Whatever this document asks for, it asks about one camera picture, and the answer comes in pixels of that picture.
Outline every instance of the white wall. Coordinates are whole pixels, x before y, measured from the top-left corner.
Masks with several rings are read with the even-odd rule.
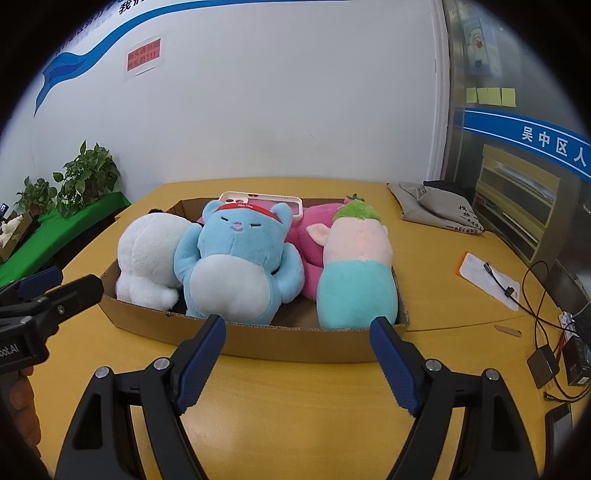
[[[25,92],[11,120],[0,137],[0,203],[6,203],[14,208],[18,200],[17,192],[21,192],[24,179],[38,178],[38,168],[33,157],[33,113],[35,112],[35,98],[43,84],[34,82]]]
[[[85,53],[124,21],[176,2],[149,0],[123,15],[114,5],[66,50]],[[26,140],[49,180],[84,139],[98,142],[113,153],[132,201],[188,179],[438,177],[449,75],[446,59],[436,72],[442,33],[434,5],[246,4],[154,18],[87,73],[55,86],[34,119],[35,95],[25,99],[0,161],[15,164]],[[127,52],[155,35],[164,64],[126,79]],[[12,174],[21,183],[27,165],[34,168],[27,161]],[[8,187],[4,175],[0,181]]]

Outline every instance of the black box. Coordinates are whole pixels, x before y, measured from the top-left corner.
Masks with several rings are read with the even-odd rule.
[[[542,345],[527,359],[531,376],[534,377],[535,386],[542,388],[552,380],[560,371],[556,357],[549,345]]]
[[[572,336],[562,348],[566,379],[569,385],[585,385],[591,378],[591,351],[577,336]]]

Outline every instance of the power adapter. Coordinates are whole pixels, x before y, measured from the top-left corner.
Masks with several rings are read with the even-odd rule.
[[[538,388],[542,388],[560,372],[558,361],[549,345],[542,345],[536,349],[527,359],[527,366]]]

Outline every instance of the red headband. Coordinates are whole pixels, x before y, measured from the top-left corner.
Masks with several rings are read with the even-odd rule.
[[[225,203],[221,207],[218,207],[216,209],[216,212],[218,210],[230,210],[230,209],[234,209],[234,208],[248,208],[250,210],[254,210],[255,212],[262,213],[263,215],[267,215],[268,217],[271,217],[271,218],[277,220],[279,223],[281,223],[281,220],[279,220],[279,217],[277,215],[275,215],[272,211],[267,210],[266,208],[263,208],[263,207],[259,207],[258,205],[251,205],[250,203]]]

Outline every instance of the gray bag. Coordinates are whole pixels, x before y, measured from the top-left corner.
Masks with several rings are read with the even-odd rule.
[[[389,183],[402,207],[402,219],[464,233],[482,233],[484,227],[468,201],[445,190],[420,183]]]

